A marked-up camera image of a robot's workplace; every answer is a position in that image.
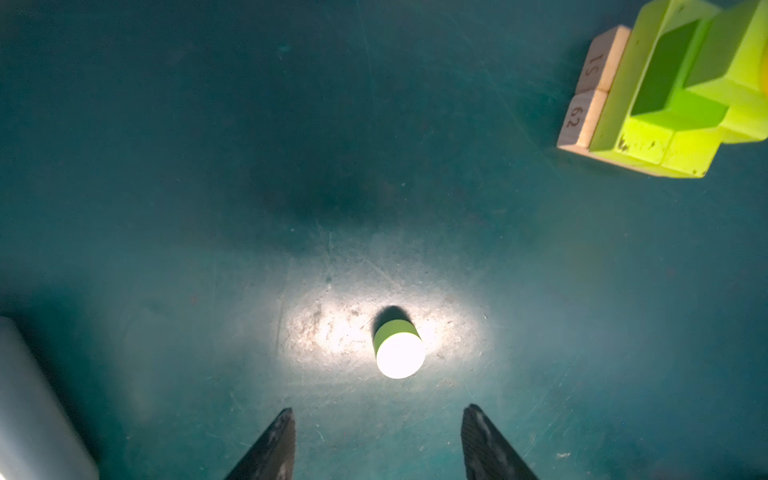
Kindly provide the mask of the green cylinder block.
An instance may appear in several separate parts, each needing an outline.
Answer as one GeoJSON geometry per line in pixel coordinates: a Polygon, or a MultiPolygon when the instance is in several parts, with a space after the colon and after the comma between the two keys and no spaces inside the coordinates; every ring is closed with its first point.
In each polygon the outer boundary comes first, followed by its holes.
{"type": "Polygon", "coordinates": [[[373,338],[376,364],[390,379],[414,375],[423,365],[426,347],[415,326],[404,319],[383,323],[373,338]]]}

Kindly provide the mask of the natural wood block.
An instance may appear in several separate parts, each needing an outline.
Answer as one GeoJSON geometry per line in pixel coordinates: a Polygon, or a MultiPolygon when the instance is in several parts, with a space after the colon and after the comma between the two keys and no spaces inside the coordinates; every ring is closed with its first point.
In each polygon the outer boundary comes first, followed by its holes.
{"type": "Polygon", "coordinates": [[[576,85],[576,94],[610,91],[630,35],[629,27],[618,25],[592,40],[576,85]]]}
{"type": "Polygon", "coordinates": [[[557,140],[559,149],[572,152],[589,149],[607,97],[604,91],[591,90],[571,99],[557,140]]]}

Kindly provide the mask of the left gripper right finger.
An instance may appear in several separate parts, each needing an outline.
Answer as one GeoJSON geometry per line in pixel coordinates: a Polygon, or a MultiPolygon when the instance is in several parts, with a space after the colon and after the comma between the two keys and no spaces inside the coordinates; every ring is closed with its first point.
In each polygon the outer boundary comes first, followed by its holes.
{"type": "Polygon", "coordinates": [[[469,480],[538,480],[478,405],[463,410],[460,438],[469,480]]]}

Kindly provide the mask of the long green block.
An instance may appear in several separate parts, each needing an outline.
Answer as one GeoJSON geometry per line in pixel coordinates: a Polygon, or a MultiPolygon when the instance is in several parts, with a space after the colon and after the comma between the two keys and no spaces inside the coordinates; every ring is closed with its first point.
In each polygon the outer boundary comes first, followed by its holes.
{"type": "Polygon", "coordinates": [[[742,1],[709,24],[685,90],[726,107],[717,128],[728,144],[767,138],[767,3],[742,1]]]}
{"type": "Polygon", "coordinates": [[[597,159],[654,176],[681,178],[662,165],[674,132],[632,117],[645,74],[661,36],[722,10],[708,1],[647,3],[640,10],[608,93],[589,151],[597,159]]]}
{"type": "Polygon", "coordinates": [[[709,130],[691,130],[673,135],[660,164],[663,177],[703,178],[721,145],[719,134],[709,130]]]}

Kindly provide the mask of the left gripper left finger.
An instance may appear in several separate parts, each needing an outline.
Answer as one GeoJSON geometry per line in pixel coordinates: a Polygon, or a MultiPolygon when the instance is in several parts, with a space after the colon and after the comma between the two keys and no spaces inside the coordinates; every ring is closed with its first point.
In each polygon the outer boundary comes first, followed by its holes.
{"type": "Polygon", "coordinates": [[[291,480],[296,455],[296,420],[283,409],[261,434],[226,480],[291,480]]]}

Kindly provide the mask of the small green cube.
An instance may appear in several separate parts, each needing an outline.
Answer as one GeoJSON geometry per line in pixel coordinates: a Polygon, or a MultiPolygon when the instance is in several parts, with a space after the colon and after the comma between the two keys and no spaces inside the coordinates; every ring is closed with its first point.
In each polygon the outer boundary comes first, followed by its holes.
{"type": "Polygon", "coordinates": [[[633,118],[673,131],[720,124],[728,108],[686,89],[710,26],[709,19],[698,19],[660,37],[633,105],[633,118]]]}

